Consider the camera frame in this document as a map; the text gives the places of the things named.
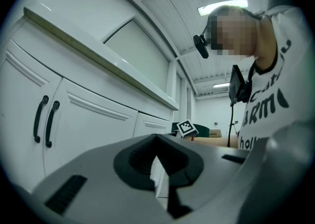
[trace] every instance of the person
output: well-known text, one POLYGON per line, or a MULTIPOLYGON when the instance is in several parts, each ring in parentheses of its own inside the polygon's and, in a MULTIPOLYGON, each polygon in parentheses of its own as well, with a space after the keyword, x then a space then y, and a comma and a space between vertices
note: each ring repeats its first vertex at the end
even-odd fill
MULTIPOLYGON (((218 54, 225 50, 231 57, 254 57, 251 96, 239 135, 230 138, 232 148, 251 150, 256 141, 276 130, 314 118, 312 31, 302 10, 291 0, 268 0, 268 5, 267 11, 258 14, 224 5, 208 17, 205 38, 211 50, 218 54)), ((228 141, 205 137, 193 140, 225 147, 228 141)))

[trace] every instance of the green object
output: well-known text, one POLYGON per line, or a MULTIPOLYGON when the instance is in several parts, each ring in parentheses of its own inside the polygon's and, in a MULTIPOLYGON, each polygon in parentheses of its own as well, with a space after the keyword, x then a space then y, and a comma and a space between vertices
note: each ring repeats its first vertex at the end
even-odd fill
MULTIPOLYGON (((199 131, 199 134, 196 137, 209 137, 209 134, 210 134, 209 128, 204 127, 204 126, 199 125, 199 124, 193 124, 193 125, 199 131)), ((172 132, 174 132, 175 130, 177 130, 177 123, 172 124, 172 132)))

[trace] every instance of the black cable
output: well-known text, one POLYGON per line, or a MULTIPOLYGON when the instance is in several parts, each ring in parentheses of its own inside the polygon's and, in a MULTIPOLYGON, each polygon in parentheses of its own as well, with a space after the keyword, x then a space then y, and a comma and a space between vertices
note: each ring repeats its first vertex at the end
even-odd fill
POLYGON ((233 106, 234 105, 232 105, 232 115, 231 115, 230 129, 228 131, 228 141, 227 141, 227 146, 228 147, 230 147, 230 136, 231 136, 232 122, 233 122, 233 106))

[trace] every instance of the cabinet window panel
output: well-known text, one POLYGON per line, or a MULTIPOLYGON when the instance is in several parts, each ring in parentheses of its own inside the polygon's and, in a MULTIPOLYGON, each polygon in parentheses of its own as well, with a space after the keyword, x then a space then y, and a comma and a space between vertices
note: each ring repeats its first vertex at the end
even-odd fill
MULTIPOLYGON (((175 93, 175 101, 180 104, 181 103, 181 79, 176 75, 176 93, 175 93)), ((174 123, 179 123, 179 110, 174 111, 174 123)))
POLYGON ((165 92, 168 60, 132 20, 105 43, 165 92))

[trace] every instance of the black vent slot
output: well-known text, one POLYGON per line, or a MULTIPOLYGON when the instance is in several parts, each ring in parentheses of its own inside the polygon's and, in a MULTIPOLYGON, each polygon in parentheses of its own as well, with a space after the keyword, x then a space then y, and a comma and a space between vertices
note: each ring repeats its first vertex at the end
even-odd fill
POLYGON ((240 158, 240 157, 236 157, 236 156, 232 156, 232 155, 224 155, 222 157, 223 159, 235 162, 235 163, 240 163, 243 164, 245 162, 245 158, 240 158))
POLYGON ((67 182, 45 203, 45 205, 62 215, 83 187, 87 178, 81 175, 71 176, 67 182))

